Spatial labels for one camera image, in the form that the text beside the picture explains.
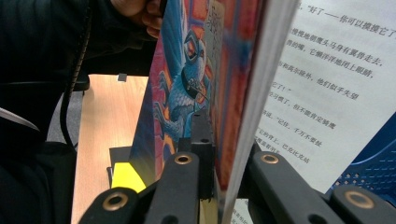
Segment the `yellow sticky note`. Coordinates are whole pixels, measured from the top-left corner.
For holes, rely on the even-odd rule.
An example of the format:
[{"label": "yellow sticky note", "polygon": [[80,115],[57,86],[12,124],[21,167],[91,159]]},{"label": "yellow sticky note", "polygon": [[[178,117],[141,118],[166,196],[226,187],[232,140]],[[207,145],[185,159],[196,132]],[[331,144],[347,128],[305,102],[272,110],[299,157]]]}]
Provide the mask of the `yellow sticky note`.
[{"label": "yellow sticky note", "polygon": [[146,188],[134,167],[129,162],[116,162],[113,171],[111,188],[123,187],[133,189],[137,193]]}]

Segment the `brass grommet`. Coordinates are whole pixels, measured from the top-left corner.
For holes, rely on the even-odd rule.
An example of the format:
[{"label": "brass grommet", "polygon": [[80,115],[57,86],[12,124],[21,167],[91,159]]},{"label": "brass grommet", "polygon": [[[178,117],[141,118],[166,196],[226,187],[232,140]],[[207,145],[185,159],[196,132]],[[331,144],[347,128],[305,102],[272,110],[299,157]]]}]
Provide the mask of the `brass grommet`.
[{"label": "brass grommet", "polygon": [[114,192],[107,196],[103,201],[103,208],[107,211],[116,211],[122,208],[128,202],[128,196],[122,192]]},{"label": "brass grommet", "polygon": [[374,201],[371,198],[355,190],[346,191],[345,197],[350,203],[359,208],[372,209],[375,206]]},{"label": "brass grommet", "polygon": [[262,161],[270,164],[275,164],[279,162],[279,159],[276,156],[265,154],[262,155]]},{"label": "brass grommet", "polygon": [[175,162],[180,165],[190,163],[191,161],[192,161],[192,157],[189,155],[180,155],[175,158]]}]

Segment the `colorful illustrated book cover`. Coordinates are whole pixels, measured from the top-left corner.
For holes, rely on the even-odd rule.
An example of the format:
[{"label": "colorful illustrated book cover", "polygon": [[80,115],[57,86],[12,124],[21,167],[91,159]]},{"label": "colorful illustrated book cover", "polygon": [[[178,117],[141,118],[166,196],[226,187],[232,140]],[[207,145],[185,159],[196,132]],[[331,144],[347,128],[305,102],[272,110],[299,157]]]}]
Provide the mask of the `colorful illustrated book cover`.
[{"label": "colorful illustrated book cover", "polygon": [[130,162],[145,183],[161,177],[193,112],[209,111],[219,182],[226,189],[248,88],[259,1],[167,1]]}]

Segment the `cartoon creature illustration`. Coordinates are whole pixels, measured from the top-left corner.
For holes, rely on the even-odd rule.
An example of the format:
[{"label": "cartoon creature illustration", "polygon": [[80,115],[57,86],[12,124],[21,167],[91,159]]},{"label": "cartoon creature illustration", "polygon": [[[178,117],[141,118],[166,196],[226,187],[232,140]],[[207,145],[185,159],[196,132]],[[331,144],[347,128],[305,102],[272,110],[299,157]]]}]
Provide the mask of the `cartoon creature illustration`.
[{"label": "cartoon creature illustration", "polygon": [[[184,0],[168,1],[162,26],[163,51],[172,85],[168,88],[165,73],[160,73],[165,103],[154,103],[154,116],[163,133],[177,143],[180,137],[190,136],[193,112],[208,107],[210,69],[206,64],[205,43],[193,30],[187,29]],[[169,110],[168,119],[164,109]]]}]

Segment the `white page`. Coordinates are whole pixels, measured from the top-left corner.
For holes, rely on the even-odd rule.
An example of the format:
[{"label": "white page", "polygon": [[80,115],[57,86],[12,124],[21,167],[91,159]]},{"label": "white page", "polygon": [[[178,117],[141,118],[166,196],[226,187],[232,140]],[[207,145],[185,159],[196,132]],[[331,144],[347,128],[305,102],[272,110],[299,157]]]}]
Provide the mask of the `white page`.
[{"label": "white page", "polygon": [[395,22],[396,1],[299,5],[256,136],[314,189],[326,192],[396,110]]}]

